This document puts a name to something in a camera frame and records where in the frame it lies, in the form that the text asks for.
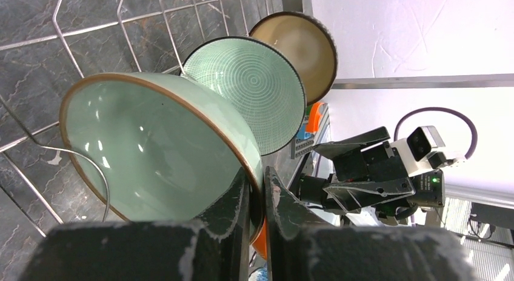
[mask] wire dish rack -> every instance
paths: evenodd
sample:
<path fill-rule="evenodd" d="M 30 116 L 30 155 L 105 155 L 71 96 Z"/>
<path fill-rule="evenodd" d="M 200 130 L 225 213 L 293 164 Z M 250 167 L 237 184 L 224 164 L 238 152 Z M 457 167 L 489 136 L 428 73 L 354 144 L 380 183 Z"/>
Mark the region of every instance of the wire dish rack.
<path fill-rule="evenodd" d="M 61 99 L 76 81 L 178 74 L 203 42 L 247 36 L 277 11 L 280 0 L 0 0 L 0 280 L 15 279 L 55 225 L 104 214 L 59 134 Z"/>

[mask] green patterned plate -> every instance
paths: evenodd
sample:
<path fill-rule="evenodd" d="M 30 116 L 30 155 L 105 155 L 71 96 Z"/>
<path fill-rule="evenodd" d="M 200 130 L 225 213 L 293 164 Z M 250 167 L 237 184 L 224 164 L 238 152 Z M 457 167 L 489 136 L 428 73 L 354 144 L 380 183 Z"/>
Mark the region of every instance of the green patterned plate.
<path fill-rule="evenodd" d="M 185 60 L 184 71 L 232 103 L 263 156 L 286 146 L 302 125 L 306 101 L 298 73 L 282 54 L 256 39 L 206 42 Z"/>

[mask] black cable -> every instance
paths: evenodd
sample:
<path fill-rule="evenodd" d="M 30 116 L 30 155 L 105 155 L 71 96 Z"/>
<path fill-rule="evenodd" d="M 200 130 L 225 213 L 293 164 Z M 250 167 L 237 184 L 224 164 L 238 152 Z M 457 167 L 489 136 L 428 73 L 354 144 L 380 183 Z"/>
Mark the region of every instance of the black cable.
<path fill-rule="evenodd" d="M 437 210 L 437 208 L 435 209 L 435 212 L 437 213 L 437 217 L 439 218 L 439 220 L 441 221 L 442 225 L 443 225 L 443 228 L 446 227 L 446 223 L 442 220 L 442 216 L 441 214 L 439 213 L 439 211 Z"/>
<path fill-rule="evenodd" d="M 475 149 L 476 149 L 476 144 L 478 143 L 478 132 L 476 130 L 475 124 L 467 116 L 463 115 L 462 113 L 455 111 L 455 110 L 451 110 L 449 108 L 445 108 L 445 107 L 424 107 L 424 108 L 420 108 L 418 110 L 413 110 L 413 111 L 407 113 L 396 124 L 395 135 L 393 137 L 393 140 L 394 141 L 398 140 L 398 133 L 400 131 L 400 126 L 401 126 L 401 124 L 403 124 L 403 122 L 406 119 L 413 116 L 414 114 L 422 113 L 425 111 L 441 111 L 443 113 L 449 113 L 449 114 L 452 114 L 452 115 L 462 119 L 467 124 L 469 129 L 471 130 L 471 144 L 469 146 L 469 149 L 466 152 L 465 157 L 466 157 L 466 159 L 469 159 L 469 158 L 471 158 L 471 156 L 473 156 L 473 153 L 475 152 Z"/>
<path fill-rule="evenodd" d="M 489 225 L 489 236 L 487 237 L 481 237 L 479 235 L 479 233 L 477 233 L 477 231 L 480 231 L 481 228 L 482 228 L 482 225 L 483 223 L 481 222 L 476 222 L 476 230 L 475 228 L 473 227 L 472 225 L 472 220 L 471 220 L 471 217 L 467 220 L 467 225 L 468 225 L 468 233 L 471 235 L 471 236 L 474 236 L 474 237 L 477 237 L 481 240 L 489 240 L 492 236 L 493 236 L 493 233 L 496 231 L 496 227 L 494 225 Z"/>
<path fill-rule="evenodd" d="M 414 215 L 416 213 L 416 210 L 418 210 L 418 205 L 414 204 L 414 206 L 409 207 L 409 208 L 401 211 L 397 215 L 395 215 L 395 219 L 401 220 L 401 219 L 406 219 L 408 217 L 411 217 L 412 215 Z"/>
<path fill-rule="evenodd" d="M 480 239 L 479 237 L 470 236 L 470 235 L 461 234 L 461 233 L 456 233 L 454 231 L 449 231 L 449 232 L 456 234 L 458 237 L 465 237 L 466 239 L 470 239 L 470 240 L 480 240 L 480 241 L 482 241 L 484 243 L 492 243 L 494 245 L 499 245 L 499 246 L 503 246 L 505 248 L 509 248 L 509 249 L 514 250 L 514 245 L 511 245 L 509 243 L 497 242 L 495 240 L 484 240 L 484 239 Z"/>

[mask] dish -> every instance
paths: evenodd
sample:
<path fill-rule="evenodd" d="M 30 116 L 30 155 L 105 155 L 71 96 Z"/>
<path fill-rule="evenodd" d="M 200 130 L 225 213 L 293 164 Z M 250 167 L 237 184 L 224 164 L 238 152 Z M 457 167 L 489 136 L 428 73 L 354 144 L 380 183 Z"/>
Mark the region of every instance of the dish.
<path fill-rule="evenodd" d="M 325 26 L 303 13 L 279 12 L 259 21 L 250 36 L 280 51 L 300 74 L 307 105 L 330 90 L 338 69 L 337 49 Z"/>
<path fill-rule="evenodd" d="M 59 117 L 64 145 L 102 168 L 112 210 L 125 220 L 192 219 L 229 188 L 241 167 L 252 183 L 252 204 L 262 207 L 252 131 L 227 101 L 195 82 L 167 74 L 97 74 L 70 89 Z M 71 157 L 105 202 L 96 170 Z M 262 227 L 263 215 L 258 218 L 253 238 Z"/>
<path fill-rule="evenodd" d="M 187 78 L 228 100 L 252 130 L 261 155 L 286 146 L 300 129 L 305 93 L 295 68 L 274 48 L 247 37 L 206 42 L 184 62 Z"/>

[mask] gray marble pattern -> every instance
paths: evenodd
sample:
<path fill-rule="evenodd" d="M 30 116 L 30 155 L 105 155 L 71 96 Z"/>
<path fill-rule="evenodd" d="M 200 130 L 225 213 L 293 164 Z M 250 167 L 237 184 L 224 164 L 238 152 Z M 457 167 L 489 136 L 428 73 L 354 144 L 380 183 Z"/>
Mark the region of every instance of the gray marble pattern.
<path fill-rule="evenodd" d="M 267 14 L 265 0 L 162 0 L 164 16 L 159 0 L 123 0 L 120 15 L 127 42 L 118 24 L 120 1 L 62 0 L 56 20 L 84 76 L 137 71 L 136 61 L 142 71 L 178 74 L 178 60 L 185 60 L 203 42 L 246 35 L 243 14 L 248 31 Z M 281 0 L 266 1 L 270 12 L 281 10 Z M 0 95 L 32 132 L 58 121 L 62 97 L 81 78 L 52 23 L 57 2 L 0 0 Z M 29 140 L 4 151 L 22 137 L 21 128 L 0 106 L 0 280 L 16 280 L 23 270 L 41 238 L 33 223 L 45 233 L 58 224 L 7 158 L 63 221 L 100 220 L 104 210 L 67 154 L 44 150 Z M 58 127 L 36 137 L 43 144 L 62 147 Z M 277 167 L 285 182 L 298 163 L 289 159 L 287 147 L 263 162 Z M 113 213 L 109 219 L 120 221 Z"/>
<path fill-rule="evenodd" d="M 23 185 L 23 180 L 0 155 L 0 183 Z M 0 190 L 0 280 L 15 280 L 42 239 L 10 197 Z"/>

